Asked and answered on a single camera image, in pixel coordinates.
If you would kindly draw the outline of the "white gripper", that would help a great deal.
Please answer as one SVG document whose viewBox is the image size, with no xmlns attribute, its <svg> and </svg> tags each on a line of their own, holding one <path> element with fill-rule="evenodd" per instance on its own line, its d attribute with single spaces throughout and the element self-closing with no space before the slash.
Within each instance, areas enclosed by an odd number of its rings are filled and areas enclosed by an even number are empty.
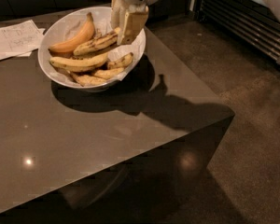
<svg viewBox="0 0 280 224">
<path fill-rule="evenodd" d="M 119 45 L 131 45 L 134 42 L 147 22 L 149 12 L 147 5 L 152 5 L 157 1 L 111 0 L 111 27 L 120 28 Z"/>
</svg>

